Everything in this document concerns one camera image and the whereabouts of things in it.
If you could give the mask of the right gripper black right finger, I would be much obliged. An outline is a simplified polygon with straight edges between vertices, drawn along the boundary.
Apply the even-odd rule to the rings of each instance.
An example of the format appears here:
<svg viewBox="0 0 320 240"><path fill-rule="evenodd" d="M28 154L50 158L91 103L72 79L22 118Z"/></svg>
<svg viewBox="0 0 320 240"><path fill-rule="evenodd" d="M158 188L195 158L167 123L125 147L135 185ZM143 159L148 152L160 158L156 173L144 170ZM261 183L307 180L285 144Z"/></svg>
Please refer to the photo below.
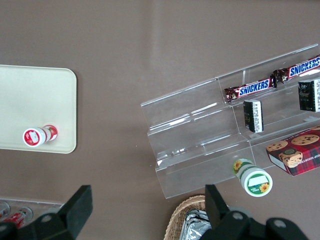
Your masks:
<svg viewBox="0 0 320 240"><path fill-rule="evenodd" d="M217 187L205 186L205 210L211 224L205 240L307 240L292 221L273 217L261 224L242 211L230 210Z"/></svg>

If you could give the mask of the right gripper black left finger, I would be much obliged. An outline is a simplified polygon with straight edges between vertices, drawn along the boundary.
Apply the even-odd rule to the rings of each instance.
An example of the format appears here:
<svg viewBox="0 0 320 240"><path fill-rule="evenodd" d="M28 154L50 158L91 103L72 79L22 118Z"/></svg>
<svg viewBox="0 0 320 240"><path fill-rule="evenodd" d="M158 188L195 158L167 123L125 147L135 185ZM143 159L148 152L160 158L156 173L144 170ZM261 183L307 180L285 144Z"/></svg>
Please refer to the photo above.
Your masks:
<svg viewBox="0 0 320 240"><path fill-rule="evenodd" d="M82 185L59 209L47 209L35 218L23 206L0 221L2 240L75 240L93 211L92 187Z"/></svg>

